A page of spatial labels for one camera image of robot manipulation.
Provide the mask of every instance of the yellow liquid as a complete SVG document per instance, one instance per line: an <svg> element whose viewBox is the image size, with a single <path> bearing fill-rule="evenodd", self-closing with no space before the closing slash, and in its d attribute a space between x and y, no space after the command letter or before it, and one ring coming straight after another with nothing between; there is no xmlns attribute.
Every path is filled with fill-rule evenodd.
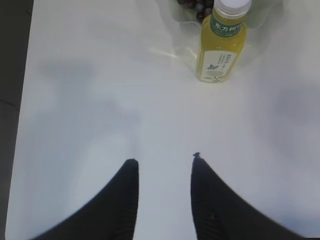
<svg viewBox="0 0 320 240"><path fill-rule="evenodd" d="M235 25L239 24L244 21L245 17L241 17L239 19L226 19L221 17L216 10L212 13L214 14L216 20L218 20L220 23L224 25ZM201 29L201 39L200 39L200 47L198 51L197 56L197 67L196 67L196 73L198 78L201 80L202 70L203 70L203 64L204 64L204 56L206 51L228 51L236 54L235 59L233 60L230 68L225 74L225 78L219 83L224 82L228 76L230 75L230 72L235 65L244 45L246 42L246 36L247 36L247 28L245 24L242 25L241 30L234 36L231 37L221 37L216 35L211 27L210 27L210 21L211 18L213 18L212 15L207 16L202 23L202 29Z"/></svg>

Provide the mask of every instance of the white table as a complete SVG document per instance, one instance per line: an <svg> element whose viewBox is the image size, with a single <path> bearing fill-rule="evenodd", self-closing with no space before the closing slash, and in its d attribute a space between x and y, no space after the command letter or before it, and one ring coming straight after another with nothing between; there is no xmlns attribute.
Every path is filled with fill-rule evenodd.
<svg viewBox="0 0 320 240"><path fill-rule="evenodd" d="M231 78L207 84L190 70L199 30L166 0L36 0L6 239L64 220L134 157L134 239L194 240L194 152L264 214L320 237L319 9L273 8Z"/></svg>

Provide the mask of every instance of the dark floor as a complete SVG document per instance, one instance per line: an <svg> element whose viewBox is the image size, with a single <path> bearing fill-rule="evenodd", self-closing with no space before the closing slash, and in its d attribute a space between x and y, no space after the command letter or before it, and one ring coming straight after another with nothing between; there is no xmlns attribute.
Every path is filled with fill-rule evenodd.
<svg viewBox="0 0 320 240"><path fill-rule="evenodd" d="M5 239L32 7L33 0L0 0L0 240Z"/></svg>

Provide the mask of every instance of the green label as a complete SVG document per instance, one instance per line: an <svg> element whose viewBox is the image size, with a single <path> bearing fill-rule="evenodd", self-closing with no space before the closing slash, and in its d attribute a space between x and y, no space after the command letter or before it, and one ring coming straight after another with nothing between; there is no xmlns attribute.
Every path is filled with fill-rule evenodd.
<svg viewBox="0 0 320 240"><path fill-rule="evenodd" d="M230 38L240 32L243 23L244 22L242 21L234 25L224 25L215 18L214 14L212 14L210 27L216 35L223 38Z"/></svg>

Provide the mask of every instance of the dark berry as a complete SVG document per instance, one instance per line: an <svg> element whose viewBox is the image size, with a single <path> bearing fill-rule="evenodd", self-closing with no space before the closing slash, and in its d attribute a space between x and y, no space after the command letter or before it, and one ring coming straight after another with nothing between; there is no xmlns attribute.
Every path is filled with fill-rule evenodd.
<svg viewBox="0 0 320 240"><path fill-rule="evenodd" d="M195 16L196 20L199 22L199 23L202 23L202 21L204 20L205 18L205 15L203 12L198 12Z"/></svg>
<svg viewBox="0 0 320 240"><path fill-rule="evenodd" d="M204 16L209 16L212 13L212 8L208 7L204 10Z"/></svg>
<svg viewBox="0 0 320 240"><path fill-rule="evenodd" d="M198 12L203 12L205 10L205 6L201 3L197 3L195 5L195 9L198 11Z"/></svg>
<svg viewBox="0 0 320 240"><path fill-rule="evenodd" d="M214 7L214 0L205 0L205 5L207 8L213 8Z"/></svg>
<svg viewBox="0 0 320 240"><path fill-rule="evenodd" d="M186 7L189 8L189 9L194 9L195 8L195 4L193 2L187 3Z"/></svg>

